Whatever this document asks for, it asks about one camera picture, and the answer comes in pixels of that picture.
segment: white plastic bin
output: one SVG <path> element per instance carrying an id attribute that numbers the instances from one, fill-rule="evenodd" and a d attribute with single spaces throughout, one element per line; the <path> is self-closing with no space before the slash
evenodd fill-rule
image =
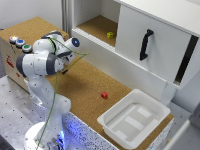
<path id="1" fill-rule="evenodd" d="M 136 89 L 97 120 L 105 133 L 118 144 L 126 149 L 135 149 L 169 113 L 169 108 Z"/>

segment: yellow object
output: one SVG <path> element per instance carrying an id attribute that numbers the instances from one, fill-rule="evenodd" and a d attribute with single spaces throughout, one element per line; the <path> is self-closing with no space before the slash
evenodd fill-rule
<path id="1" fill-rule="evenodd" d="M 113 39 L 113 37 L 114 37 L 114 34 L 112 32 L 107 33 L 107 38 Z"/>

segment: small red block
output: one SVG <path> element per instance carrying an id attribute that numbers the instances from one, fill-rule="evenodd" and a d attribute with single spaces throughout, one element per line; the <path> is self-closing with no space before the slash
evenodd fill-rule
<path id="1" fill-rule="evenodd" d="M 106 98 L 108 97 L 108 93 L 102 92 L 102 93 L 101 93 L 101 97 L 103 97 L 104 99 L 106 99 Z"/>

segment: drawer handle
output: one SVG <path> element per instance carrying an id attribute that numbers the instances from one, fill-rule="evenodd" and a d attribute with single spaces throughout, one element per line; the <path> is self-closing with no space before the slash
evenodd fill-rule
<path id="1" fill-rule="evenodd" d="M 140 52 L 140 60 L 141 61 L 148 57 L 148 55 L 145 52 L 146 52 L 147 44 L 148 44 L 148 37 L 151 36 L 152 34 L 153 34 L 153 31 L 148 29 L 147 33 L 145 34 L 145 36 L 143 38 L 142 48 L 141 48 L 141 52 Z"/>

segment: white cabinet door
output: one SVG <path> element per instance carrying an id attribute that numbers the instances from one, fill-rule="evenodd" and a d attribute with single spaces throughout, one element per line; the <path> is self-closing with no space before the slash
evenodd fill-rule
<path id="1" fill-rule="evenodd" d="M 148 38 L 148 57 L 140 61 L 142 42 L 148 29 L 154 34 Z M 190 38 L 186 32 L 121 6 L 116 52 L 170 82 L 175 80 Z"/>

